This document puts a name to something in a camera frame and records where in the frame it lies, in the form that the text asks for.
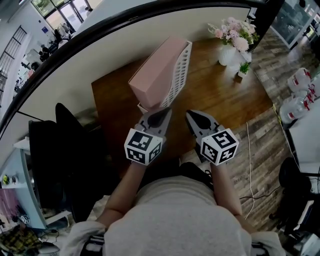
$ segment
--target pink flower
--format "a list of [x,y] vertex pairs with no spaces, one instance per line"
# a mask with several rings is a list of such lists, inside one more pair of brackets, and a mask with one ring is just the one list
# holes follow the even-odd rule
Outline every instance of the pink flower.
[[226,25],[221,25],[221,29],[223,33],[227,33],[228,27]]
[[254,32],[256,32],[254,27],[249,28],[249,34],[252,35]]
[[233,38],[233,39],[237,38],[239,36],[239,33],[237,31],[235,31],[235,30],[230,30],[229,34],[230,34],[230,37]]
[[226,19],[226,21],[227,21],[228,23],[230,23],[230,24],[231,24],[231,23],[234,23],[234,22],[235,22],[235,23],[238,22],[234,17],[229,17],[229,18]]
[[224,35],[224,33],[220,30],[220,29],[216,29],[215,31],[214,31],[214,35],[217,37],[217,38],[222,38],[223,37],[223,35]]
[[241,29],[241,25],[239,23],[233,22],[229,26],[230,30],[239,31]]
[[232,44],[239,52],[245,52],[249,48],[248,41],[243,37],[234,38]]

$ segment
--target black curved edge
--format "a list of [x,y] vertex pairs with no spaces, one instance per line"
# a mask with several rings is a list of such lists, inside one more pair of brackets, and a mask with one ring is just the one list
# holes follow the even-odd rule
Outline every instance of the black curved edge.
[[266,6],[265,3],[254,0],[158,0],[127,9],[94,24],[52,54],[24,84],[1,120],[0,140],[16,112],[33,91],[63,63],[99,39],[139,21],[182,10],[207,7],[263,8]]

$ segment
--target person in background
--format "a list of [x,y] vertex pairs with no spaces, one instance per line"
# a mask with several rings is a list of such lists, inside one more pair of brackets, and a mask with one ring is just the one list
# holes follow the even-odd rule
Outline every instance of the person in background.
[[53,34],[54,34],[56,43],[59,44],[62,41],[62,38],[61,38],[59,31],[57,29],[55,29],[53,31]]
[[87,17],[88,17],[89,14],[93,11],[93,9],[92,9],[92,8],[89,8],[88,6],[85,8],[85,10],[86,10],[86,16],[87,16]]
[[48,49],[44,44],[41,45],[41,48],[42,48],[43,54],[45,54],[45,55],[47,55],[47,54],[50,55],[49,49]]
[[48,57],[42,51],[39,51],[40,61],[44,62]]

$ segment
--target white curved surface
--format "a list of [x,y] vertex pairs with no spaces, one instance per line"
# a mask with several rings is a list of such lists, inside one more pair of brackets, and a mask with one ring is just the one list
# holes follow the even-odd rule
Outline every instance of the white curved surface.
[[294,143],[296,155],[301,163],[317,163],[320,161],[320,100],[316,100],[310,111],[298,119],[289,129]]
[[103,0],[90,15],[85,19],[85,21],[81,24],[79,29],[76,31],[75,35],[81,33],[87,28],[93,26],[94,24],[113,16],[117,13],[123,12],[130,8],[140,6],[149,2],[153,2],[152,0]]
[[37,120],[20,113],[16,113],[11,119],[0,140],[0,167],[14,150],[14,143],[20,141],[21,138],[27,135],[29,121]]
[[221,19],[230,16],[245,20],[249,10],[238,7],[188,9],[126,26],[89,45],[66,61],[32,93],[20,111],[42,120],[55,121],[55,106],[59,102],[73,114],[95,109],[91,87],[95,80],[150,55],[171,35],[191,42],[209,38],[211,34],[207,30],[208,22],[219,26]]

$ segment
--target wooden desk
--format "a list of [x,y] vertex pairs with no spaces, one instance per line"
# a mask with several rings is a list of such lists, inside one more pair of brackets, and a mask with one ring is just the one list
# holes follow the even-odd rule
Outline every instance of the wooden desk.
[[[195,147],[195,139],[185,122],[186,110],[204,111],[232,129],[272,107],[252,70],[243,79],[237,76],[240,63],[245,62],[239,52],[231,65],[224,67],[217,63],[221,46],[215,38],[193,43],[186,85],[171,105],[173,113],[162,153],[164,159],[180,156]],[[99,120],[118,167],[127,163],[124,143],[129,129],[142,116],[128,81],[143,62],[144,59],[132,62],[92,83]]]

